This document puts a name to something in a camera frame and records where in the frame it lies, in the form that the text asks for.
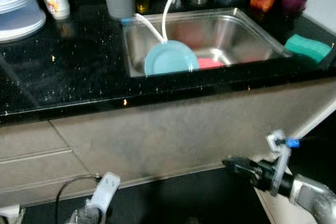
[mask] sparkly countertop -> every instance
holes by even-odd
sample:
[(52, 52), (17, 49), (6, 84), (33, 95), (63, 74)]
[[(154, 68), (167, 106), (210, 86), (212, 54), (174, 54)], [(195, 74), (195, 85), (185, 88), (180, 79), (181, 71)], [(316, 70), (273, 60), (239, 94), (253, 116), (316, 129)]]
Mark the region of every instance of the sparkly countertop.
[[(277, 15), (258, 20), (247, 14), (282, 44), (295, 33), (328, 45), (336, 41), (302, 16), (286, 22)], [(100, 1), (73, 5), (68, 20), (48, 16), (37, 33), (0, 44), (0, 125), (336, 76), (334, 48), (318, 65), (291, 57), (131, 78), (123, 44), (121, 23)]]

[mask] stacked plastic containers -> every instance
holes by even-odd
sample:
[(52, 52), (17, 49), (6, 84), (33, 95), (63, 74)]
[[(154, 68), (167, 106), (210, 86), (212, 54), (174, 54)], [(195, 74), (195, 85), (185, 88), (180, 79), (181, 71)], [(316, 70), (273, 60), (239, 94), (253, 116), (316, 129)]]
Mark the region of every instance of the stacked plastic containers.
[(0, 43), (26, 37), (45, 22), (36, 0), (0, 0)]

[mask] white cup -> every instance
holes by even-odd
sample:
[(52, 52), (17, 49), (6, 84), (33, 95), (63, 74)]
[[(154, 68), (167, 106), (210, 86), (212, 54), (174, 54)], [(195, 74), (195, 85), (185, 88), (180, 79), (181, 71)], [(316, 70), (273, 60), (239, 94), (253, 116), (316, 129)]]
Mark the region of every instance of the white cup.
[(68, 0), (44, 0), (44, 2), (55, 19), (65, 19), (70, 15)]

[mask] light blue bowl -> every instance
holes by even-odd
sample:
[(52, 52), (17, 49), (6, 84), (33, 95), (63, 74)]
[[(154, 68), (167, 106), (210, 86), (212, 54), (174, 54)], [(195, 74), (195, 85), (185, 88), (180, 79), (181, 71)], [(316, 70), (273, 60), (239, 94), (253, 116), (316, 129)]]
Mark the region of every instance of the light blue bowl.
[(168, 40), (153, 47), (145, 59), (145, 74), (163, 74), (199, 69), (197, 57), (191, 49), (176, 40)]

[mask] green sponge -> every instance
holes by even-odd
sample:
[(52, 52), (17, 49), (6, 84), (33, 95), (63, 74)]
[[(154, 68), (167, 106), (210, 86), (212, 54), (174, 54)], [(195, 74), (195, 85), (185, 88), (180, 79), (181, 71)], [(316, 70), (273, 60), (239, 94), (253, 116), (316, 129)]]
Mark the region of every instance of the green sponge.
[(309, 56), (316, 63), (319, 63), (331, 51), (331, 47), (328, 45), (297, 34), (287, 40), (285, 48), (296, 54)]

